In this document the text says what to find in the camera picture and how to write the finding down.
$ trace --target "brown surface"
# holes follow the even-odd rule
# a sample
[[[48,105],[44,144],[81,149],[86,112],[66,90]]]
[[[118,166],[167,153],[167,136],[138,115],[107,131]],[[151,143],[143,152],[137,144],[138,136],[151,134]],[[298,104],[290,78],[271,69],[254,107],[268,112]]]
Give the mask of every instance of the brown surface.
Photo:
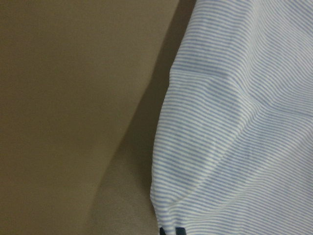
[[[153,137],[193,4],[0,3],[0,234],[155,234]]]

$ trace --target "brown background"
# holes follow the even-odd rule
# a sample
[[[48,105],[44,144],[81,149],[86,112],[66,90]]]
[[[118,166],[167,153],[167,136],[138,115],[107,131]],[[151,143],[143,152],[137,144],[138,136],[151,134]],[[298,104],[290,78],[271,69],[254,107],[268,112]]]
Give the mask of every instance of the brown background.
[[[194,2],[0,1],[0,235],[156,234],[153,138]]]

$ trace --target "brown wall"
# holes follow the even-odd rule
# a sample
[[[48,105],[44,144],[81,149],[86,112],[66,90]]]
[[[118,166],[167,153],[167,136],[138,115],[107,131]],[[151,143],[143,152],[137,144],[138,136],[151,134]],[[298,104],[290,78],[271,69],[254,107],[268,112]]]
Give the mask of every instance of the brown wall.
[[[145,120],[150,174],[157,116],[189,2],[0,2],[0,234],[76,235],[96,226],[90,215],[109,162],[125,142],[145,142],[134,136],[145,132],[138,125]],[[177,7],[184,20],[171,24]],[[170,25],[178,36],[165,41]],[[164,62],[156,63],[162,48]],[[157,100],[150,95],[135,114],[153,78]]]

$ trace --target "blue and white striped cloth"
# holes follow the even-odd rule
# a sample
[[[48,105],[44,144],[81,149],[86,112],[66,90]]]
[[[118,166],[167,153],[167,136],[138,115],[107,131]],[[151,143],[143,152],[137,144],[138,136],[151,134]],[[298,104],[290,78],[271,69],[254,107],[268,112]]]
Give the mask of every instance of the blue and white striped cloth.
[[[313,235],[313,1],[198,0],[151,200],[175,235]]]

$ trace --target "cloth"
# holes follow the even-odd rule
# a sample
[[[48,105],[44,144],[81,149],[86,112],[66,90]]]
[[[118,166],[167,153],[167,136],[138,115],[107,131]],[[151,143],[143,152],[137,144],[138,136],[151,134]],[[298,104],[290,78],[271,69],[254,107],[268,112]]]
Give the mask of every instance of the cloth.
[[[166,235],[313,234],[313,1],[197,1],[151,200]]]

